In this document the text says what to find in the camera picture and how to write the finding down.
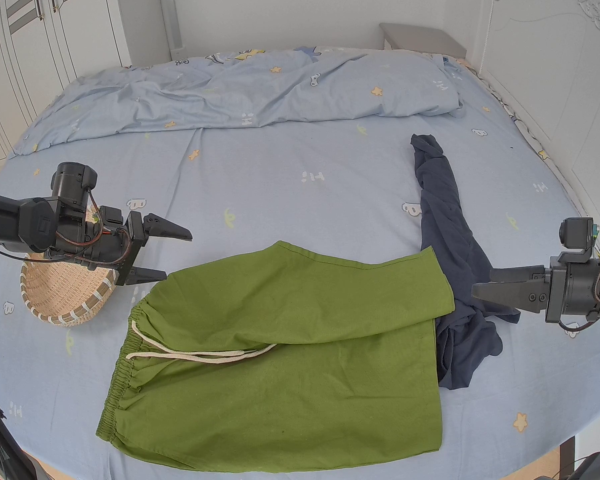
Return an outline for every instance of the clothing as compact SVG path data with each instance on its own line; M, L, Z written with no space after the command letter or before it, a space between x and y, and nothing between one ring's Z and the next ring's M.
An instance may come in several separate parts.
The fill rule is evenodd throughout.
M518 323L520 311L472 297L474 283L489 281L491 263L464 220L454 173L435 137L413 135L411 145L422 187L422 249L436 252L456 306L436 320L438 380L441 387L464 388L485 357L502 352L496 326L485 318Z
M277 242L181 270L132 309L97 436L140 460L223 472L435 451L433 318L452 309L432 249L367 265Z

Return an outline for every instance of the bedside table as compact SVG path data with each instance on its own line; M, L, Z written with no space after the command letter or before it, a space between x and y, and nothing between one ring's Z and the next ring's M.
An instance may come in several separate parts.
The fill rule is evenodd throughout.
M443 30L400 23L380 23L384 32L385 50L414 50L426 53L442 53L464 59L466 48Z

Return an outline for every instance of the white drawstring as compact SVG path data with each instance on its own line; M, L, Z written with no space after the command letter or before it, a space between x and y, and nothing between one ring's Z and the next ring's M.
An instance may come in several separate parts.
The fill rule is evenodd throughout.
M158 343L155 340L149 338L149 336L145 336L138 330L135 320L131 320L131 329L135 332L140 338L142 338L147 343L153 345L156 348L160 348L160 350L164 350L166 353L161 352L131 352L131 354L127 354L127 359L132 359L134 357L160 357L165 359L184 359L185 361L195 361L197 363L210 363L210 364L222 364L222 363L232 363L235 361L241 361L242 359L248 359L250 357L256 357L264 352L270 351L273 347L277 345L277 343L273 343L268 345L260 350L225 350L220 352L180 352L177 350L171 350L170 348L165 347L161 343ZM219 357L200 357L200 356L219 356Z

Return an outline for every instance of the headboard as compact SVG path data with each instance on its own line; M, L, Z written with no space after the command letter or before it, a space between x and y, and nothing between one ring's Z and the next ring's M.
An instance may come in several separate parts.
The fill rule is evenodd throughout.
M482 0L467 57L600 224L600 0Z

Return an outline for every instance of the woven basket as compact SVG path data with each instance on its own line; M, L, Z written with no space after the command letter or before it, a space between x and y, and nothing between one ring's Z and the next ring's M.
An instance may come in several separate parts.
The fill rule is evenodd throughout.
M43 254L27 255L43 259ZM22 263L22 300L33 316L62 327L91 320L114 288L118 272L107 268L87 270L74 263Z

